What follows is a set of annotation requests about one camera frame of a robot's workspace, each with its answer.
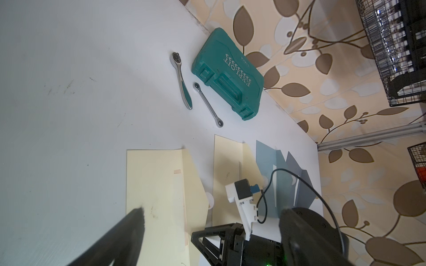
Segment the black wire rack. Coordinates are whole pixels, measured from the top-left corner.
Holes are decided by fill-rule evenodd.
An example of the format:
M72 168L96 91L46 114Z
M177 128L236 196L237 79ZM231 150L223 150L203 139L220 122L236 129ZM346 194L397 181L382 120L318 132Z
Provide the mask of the black wire rack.
M408 147L411 161L416 170L417 177L423 187L423 193L426 194L426 142Z
M390 106L426 101L426 0L356 0Z

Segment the floral wallpaper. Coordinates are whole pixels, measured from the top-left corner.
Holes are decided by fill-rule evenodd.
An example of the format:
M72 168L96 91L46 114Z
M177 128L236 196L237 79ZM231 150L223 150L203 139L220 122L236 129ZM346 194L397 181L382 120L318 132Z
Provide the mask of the floral wallpaper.
M180 1L228 33L318 143L423 120L420 104L389 108L354 0Z
M356 266L426 265L426 196L407 147L425 135L319 153L321 190ZM327 209L324 217L332 223Z

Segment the white tabletop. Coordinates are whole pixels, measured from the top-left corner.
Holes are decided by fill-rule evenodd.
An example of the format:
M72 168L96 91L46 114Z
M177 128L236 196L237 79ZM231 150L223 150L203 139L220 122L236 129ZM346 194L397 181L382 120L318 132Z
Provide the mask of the white tabletop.
M127 149L189 149L211 192L214 135L253 153L259 140L290 151L320 190L316 144L266 92L258 115L243 121L190 72L208 35L178 0L3 1L0 264L66 265L117 223ZM311 209L322 214L319 200Z

